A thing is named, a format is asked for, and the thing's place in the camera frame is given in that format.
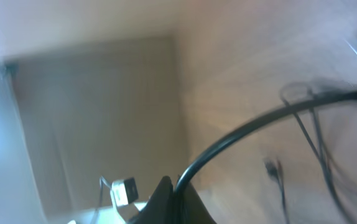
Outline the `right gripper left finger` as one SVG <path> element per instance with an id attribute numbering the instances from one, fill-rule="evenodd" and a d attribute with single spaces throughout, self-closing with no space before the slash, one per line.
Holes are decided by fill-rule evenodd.
<path id="1" fill-rule="evenodd" d="M 130 224 L 171 224 L 173 185 L 169 176 L 164 176 L 151 195 L 146 206 L 130 219 Z"/>

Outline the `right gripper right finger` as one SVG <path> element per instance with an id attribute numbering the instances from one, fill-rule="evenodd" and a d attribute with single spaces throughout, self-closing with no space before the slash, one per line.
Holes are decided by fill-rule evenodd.
<path id="1" fill-rule="evenodd" d="M 191 183 L 183 193 L 181 218 L 184 224 L 216 224 Z"/>

